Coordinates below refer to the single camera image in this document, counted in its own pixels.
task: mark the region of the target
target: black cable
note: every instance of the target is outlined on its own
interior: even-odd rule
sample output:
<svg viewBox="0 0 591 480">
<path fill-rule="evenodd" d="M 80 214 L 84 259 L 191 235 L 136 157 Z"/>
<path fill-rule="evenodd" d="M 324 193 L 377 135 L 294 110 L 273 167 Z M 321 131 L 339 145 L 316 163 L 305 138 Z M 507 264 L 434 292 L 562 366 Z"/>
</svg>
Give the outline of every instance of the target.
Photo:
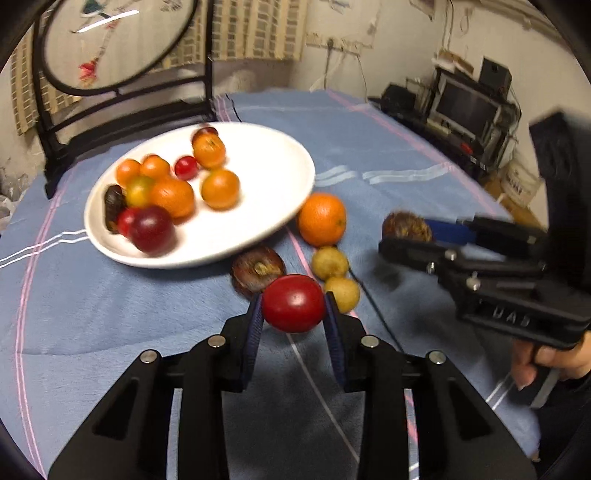
<svg viewBox="0 0 591 480">
<path fill-rule="evenodd" d="M 519 128 L 519 122 L 521 121 L 521 117 L 523 116 L 523 111 L 521 110 L 521 105 L 519 104 L 519 100 L 517 98 L 517 95 L 515 94 L 515 91 L 513 90 L 513 85 L 509 86 L 509 91 L 511 92 L 511 95 L 513 95 L 513 98 L 515 99 L 515 103 L 517 104 L 517 108 L 519 110 L 519 117 L 517 118 L 517 121 L 515 123 L 515 128 L 513 129 L 513 131 L 510 133 L 509 137 L 515 137 L 515 133 L 517 132 L 517 129 Z"/>
<path fill-rule="evenodd" d="M 326 67 L 324 68 L 324 89 L 326 90 L 326 81 L 329 77 L 329 65 L 330 65 L 330 56 L 332 55 L 333 47 L 335 46 L 335 42 L 332 38 L 329 38 L 328 42 L 326 42 L 326 47 L 328 48 L 328 53 L 326 54 Z"/>
<path fill-rule="evenodd" d="M 232 109 L 234 110 L 234 115 L 236 115 L 238 121 L 242 123 L 242 119 L 238 116 L 238 112 L 236 111 L 236 104 L 234 103 L 234 100 L 232 100 L 228 94 L 226 94 L 226 98 L 232 102 Z"/>
<path fill-rule="evenodd" d="M 360 279 L 357 278 L 357 275 L 355 275 L 355 273 L 353 273 L 353 270 L 351 269 L 351 267 L 349 267 L 349 274 L 351 275 L 353 280 L 355 280 L 359 284 L 359 286 L 361 287 L 361 290 L 363 290 L 363 293 L 365 293 L 365 297 L 368 299 L 369 304 L 375 310 L 375 313 L 377 314 L 379 321 L 382 323 L 382 326 L 386 329 L 386 331 L 389 333 L 390 337 L 392 338 L 392 341 L 394 343 L 394 346 L 396 347 L 396 350 L 398 350 L 400 353 L 405 353 L 404 348 L 402 348 L 402 345 L 400 344 L 400 342 L 396 338 L 396 335 L 394 335 L 394 332 L 392 331 L 390 326 L 386 323 L 384 315 L 382 314 L 381 310 L 379 309 L 378 304 L 375 302 L 371 293 L 369 293 L 368 288 L 365 286 L 365 284 Z"/>
</svg>

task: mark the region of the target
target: computer monitor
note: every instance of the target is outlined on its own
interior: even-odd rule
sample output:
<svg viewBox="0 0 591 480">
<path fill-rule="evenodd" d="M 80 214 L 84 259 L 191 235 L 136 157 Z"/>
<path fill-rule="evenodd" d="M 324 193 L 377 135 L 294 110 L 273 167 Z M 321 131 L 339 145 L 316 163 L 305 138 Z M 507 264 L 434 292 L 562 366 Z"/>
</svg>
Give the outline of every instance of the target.
<svg viewBox="0 0 591 480">
<path fill-rule="evenodd" d="M 431 116 L 473 140 L 486 143 L 486 137 L 499 114 L 500 105 L 470 87 L 452 79 L 442 79 L 441 95 Z"/>
</svg>

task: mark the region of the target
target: human hand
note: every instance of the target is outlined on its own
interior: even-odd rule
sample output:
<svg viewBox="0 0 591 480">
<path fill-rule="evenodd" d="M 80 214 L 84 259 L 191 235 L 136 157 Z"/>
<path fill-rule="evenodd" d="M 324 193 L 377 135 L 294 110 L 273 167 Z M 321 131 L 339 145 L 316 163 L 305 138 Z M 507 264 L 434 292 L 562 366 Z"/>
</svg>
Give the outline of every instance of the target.
<svg viewBox="0 0 591 480">
<path fill-rule="evenodd" d="M 538 373 L 536 365 L 562 370 L 561 379 L 583 378 L 591 371 L 591 332 L 572 350 L 566 352 L 548 346 L 541 347 L 532 359 L 534 344 L 523 340 L 513 341 L 511 375 L 519 390 L 531 385 Z"/>
</svg>

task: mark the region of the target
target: yellow fruit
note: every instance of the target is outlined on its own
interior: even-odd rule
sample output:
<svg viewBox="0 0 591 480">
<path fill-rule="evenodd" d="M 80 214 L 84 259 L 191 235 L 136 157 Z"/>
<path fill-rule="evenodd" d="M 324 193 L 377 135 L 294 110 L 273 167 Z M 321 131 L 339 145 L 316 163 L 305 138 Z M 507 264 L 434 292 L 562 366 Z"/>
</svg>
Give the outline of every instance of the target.
<svg viewBox="0 0 591 480">
<path fill-rule="evenodd" d="M 312 272 L 321 280 L 344 277 L 349 271 L 349 260 L 335 247 L 322 247 L 312 255 Z"/>
<path fill-rule="evenodd" d="M 152 192 L 154 183 L 154 179 L 142 175 L 130 180 L 125 189 L 127 206 L 144 208 L 150 205 L 150 193 Z"/>
<path fill-rule="evenodd" d="M 361 295 L 359 285 L 350 278 L 333 277 L 324 284 L 324 291 L 331 291 L 335 296 L 337 307 L 341 313 L 349 313 L 359 303 Z"/>
</svg>

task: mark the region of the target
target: table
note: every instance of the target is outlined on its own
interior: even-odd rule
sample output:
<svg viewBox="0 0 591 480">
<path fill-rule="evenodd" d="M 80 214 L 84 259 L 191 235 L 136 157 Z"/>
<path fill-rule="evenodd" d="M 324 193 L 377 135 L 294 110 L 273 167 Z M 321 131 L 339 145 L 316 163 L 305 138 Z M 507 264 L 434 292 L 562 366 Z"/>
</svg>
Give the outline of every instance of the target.
<svg viewBox="0 0 591 480">
<path fill-rule="evenodd" d="M 348 209 L 340 247 L 405 350 L 445 351 L 533 453 L 535 415 L 509 400 L 509 340 L 459 323 L 435 278 L 386 264 L 377 253 L 381 223 L 394 209 L 449 220 L 508 214 L 428 143 L 354 98 L 272 91 L 219 97 L 216 107 L 221 121 L 267 125 L 308 149 L 316 189 L 338 195 Z M 186 351 L 247 308 L 230 286 L 229 260 L 147 271 L 114 263 L 87 241 L 82 212 L 90 188 L 137 143 L 111 145 L 77 164 L 51 202 L 37 179 L 0 240 L 0 418 L 42 473 L 141 351 Z M 266 244 L 290 273 L 309 273 L 313 250 L 293 223 Z M 366 298 L 356 313 L 369 332 L 389 339 Z M 223 403 L 233 480 L 355 477 L 363 395 L 341 393 L 322 328 L 286 336 L 266 326 L 248 390 L 224 395 Z M 178 407 L 176 398 L 172 432 Z M 173 435 L 171 479 L 175 452 Z"/>
</svg>

